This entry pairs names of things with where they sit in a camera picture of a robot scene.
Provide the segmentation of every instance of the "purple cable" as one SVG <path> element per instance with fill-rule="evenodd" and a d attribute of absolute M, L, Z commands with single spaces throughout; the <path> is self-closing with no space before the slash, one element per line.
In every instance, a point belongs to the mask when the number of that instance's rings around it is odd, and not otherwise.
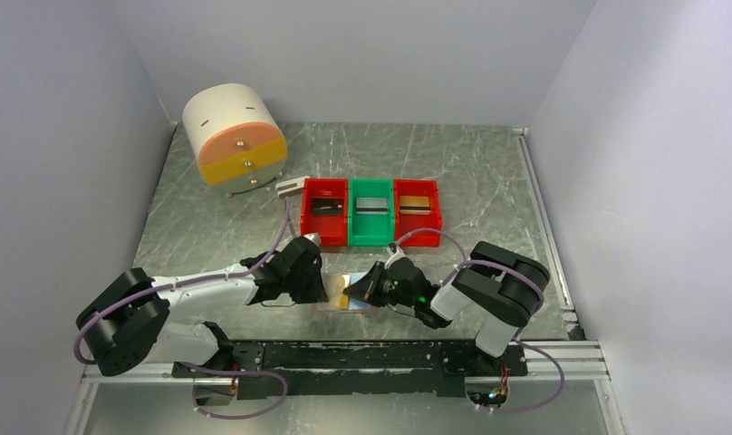
<path fill-rule="evenodd" d="M 197 400 L 196 400 L 196 389 L 193 388 L 192 398 L 193 398 L 193 406 L 195 406 L 195 411 L 203 414 L 207 417 L 211 417 L 212 419 L 220 419 L 220 420 L 246 420 L 246 419 L 253 419 L 254 417 L 258 417 L 262 414 L 267 414 L 268 412 L 274 410 L 278 406 L 281 405 L 281 403 L 285 400 L 286 395 L 289 392 L 289 384 L 286 382 L 286 379 L 281 376 L 278 373 L 274 372 L 266 372 L 264 370 L 257 370 L 253 372 L 233 372 L 233 371 L 223 371 L 223 370 L 211 370 L 206 369 L 203 367 L 200 367 L 198 365 L 195 365 L 190 362 L 183 362 L 182 365 L 185 367 L 188 367 L 192 370 L 197 370 L 202 373 L 206 374 L 212 374 L 214 376 L 270 376 L 273 378 L 276 378 L 278 381 L 281 382 L 281 385 L 284 387 L 284 391 L 281 393 L 281 397 L 275 401 L 272 405 L 268 406 L 267 408 L 264 408 L 261 411 L 257 412 L 251 412 L 244 415 L 225 415 L 225 414 L 215 414 L 214 412 L 209 412 L 198 406 Z"/>
<path fill-rule="evenodd" d="M 286 227 L 288 226 L 288 223 L 291 220 L 290 214 L 291 214 L 291 203 L 289 202 L 289 198 L 285 199 L 285 205 L 286 205 L 286 213 L 284 222 L 281 224 L 281 229 L 278 230 L 278 237 L 275 238 L 275 242 L 272 246 L 270 246 L 270 249 L 265 253 L 265 255 L 253 266 L 249 267 L 248 270 L 244 272 L 235 272 L 232 274 L 211 274 L 211 275 L 203 275 L 203 276 L 196 276 L 194 278 L 186 279 L 184 281 L 179 281 L 177 283 L 177 288 L 189 286 L 189 285 L 195 285 L 199 283 L 204 283 L 206 281 L 217 281 L 217 280 L 224 280 L 227 278 L 240 278 L 242 276 L 251 275 L 258 269 L 261 265 L 267 261 L 268 258 L 275 252 L 275 250 L 278 248 L 278 245 L 281 244 L 281 240 L 284 239 L 284 232 L 286 230 Z M 173 284 L 164 284 L 164 285 L 158 285 L 158 286 L 152 286 L 151 288 L 145 289 L 139 293 L 135 293 L 134 295 L 124 297 L 120 301 L 116 302 L 115 304 L 112 304 L 105 308 L 104 310 L 98 312 L 94 315 L 91 319 L 89 319 L 86 324 L 81 327 L 81 329 L 78 331 L 78 335 L 75 337 L 75 341 L 72 343 L 72 353 L 75 355 L 75 359 L 78 360 L 81 363 L 84 364 L 96 364 L 97 362 L 94 360 L 90 360 L 86 357 L 84 357 L 81 353 L 81 342 L 83 341 L 83 337 L 86 336 L 86 333 L 89 332 L 90 329 L 94 325 L 96 325 L 101 319 L 105 318 L 107 315 L 114 313 L 119 308 L 122 308 L 124 306 L 127 306 L 128 304 L 131 304 L 143 297 L 152 295 L 157 292 L 170 290 L 174 288 Z"/>
<path fill-rule="evenodd" d="M 561 367 L 561 364 L 550 353 L 547 353 L 538 347 L 532 346 L 531 344 L 526 344 L 526 343 L 520 342 L 518 340 L 515 340 L 515 342 L 518 343 L 518 345 L 520 345 L 521 347 L 523 347 L 525 349 L 529 349 L 536 353 L 540 353 L 542 356 L 544 356 L 545 358 L 550 360 L 550 362 L 553 363 L 553 365 L 555 365 L 555 368 L 558 369 L 558 376 L 561 379 L 558 380 L 558 388 L 555 389 L 555 392 L 553 393 L 553 395 L 551 395 L 547 399 L 540 401 L 538 403 L 535 403 L 533 405 L 523 406 L 521 408 L 513 408 L 512 410 L 509 410 L 509 409 L 493 410 L 493 412 L 497 413 L 497 414 L 520 414 L 522 412 L 538 410 L 538 409 L 542 408 L 543 406 L 546 406 L 546 405 L 554 402 L 555 399 L 558 399 L 558 396 L 560 396 L 561 393 L 563 392 L 563 387 L 566 385 L 566 375 L 563 373 L 563 367 Z"/>
<path fill-rule="evenodd" d="M 291 219 L 289 219 L 289 232 L 292 233 L 293 238 L 296 238 L 296 229 L 294 229 L 294 224 Z"/>
<path fill-rule="evenodd" d="M 458 240 L 456 240 L 455 238 L 453 238 L 449 233 L 445 233 L 445 232 L 443 232 L 443 231 L 441 231 L 439 229 L 435 229 L 435 228 L 427 228 L 427 227 L 424 227 L 424 228 L 417 228 L 417 229 L 414 229 L 412 231 L 409 231 L 408 233 L 406 233 L 403 236 L 401 236 L 398 240 L 396 240 L 395 241 L 395 245 L 396 246 L 400 246 L 400 244 L 403 243 L 403 242 L 405 242 L 406 239 L 408 239 L 411 236 L 414 236 L 417 233 L 436 233 L 436 234 L 440 234 L 441 236 L 447 238 L 449 241 L 451 241 L 451 243 L 453 243 L 454 245 L 457 246 L 457 249 L 459 249 L 459 253 L 462 254 L 462 261 L 467 260 L 467 254 L 465 254 L 465 248 L 462 247 L 462 244 L 459 243 Z"/>
<path fill-rule="evenodd" d="M 486 260 L 465 260 L 462 263 L 459 263 L 457 267 L 454 268 L 454 270 L 447 275 L 446 278 L 443 279 L 443 282 L 441 285 L 446 285 L 449 281 L 451 281 L 451 278 L 454 277 L 459 272 L 459 269 L 467 267 L 467 266 L 473 266 L 473 265 L 480 265 L 480 266 L 486 266 L 486 267 L 492 267 L 497 270 L 501 270 L 507 274 L 510 274 L 516 278 L 518 278 L 522 283 L 528 285 L 531 287 L 532 290 L 534 290 L 536 297 L 539 299 L 539 303 L 537 303 L 535 308 L 535 313 L 539 311 L 540 308 L 542 308 L 542 304 L 544 304 L 544 295 L 542 294 L 542 289 L 539 288 L 539 285 L 537 285 L 534 281 L 529 279 L 526 275 L 518 272 L 512 267 L 508 266 L 502 266 L 498 265 L 497 263 L 493 263 L 491 261 Z"/>

